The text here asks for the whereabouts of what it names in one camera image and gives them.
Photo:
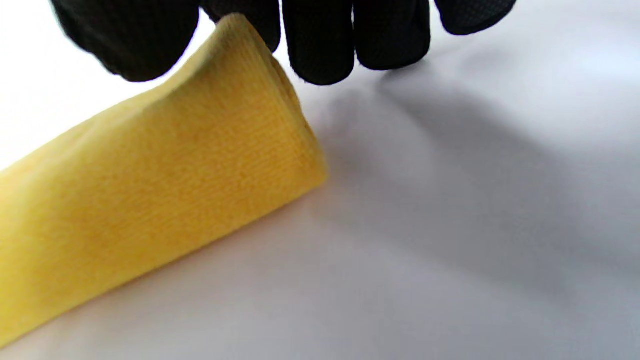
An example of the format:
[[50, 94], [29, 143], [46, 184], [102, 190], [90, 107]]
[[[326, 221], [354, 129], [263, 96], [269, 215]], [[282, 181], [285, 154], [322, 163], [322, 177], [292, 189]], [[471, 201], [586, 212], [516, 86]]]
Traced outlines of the person's right hand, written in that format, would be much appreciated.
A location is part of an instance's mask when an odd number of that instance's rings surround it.
[[113, 75], [148, 82], [185, 53], [204, 11], [219, 23], [241, 14], [275, 51], [286, 36], [293, 71], [313, 85], [367, 69], [405, 68], [431, 43], [427, 0], [53, 0], [66, 36]]

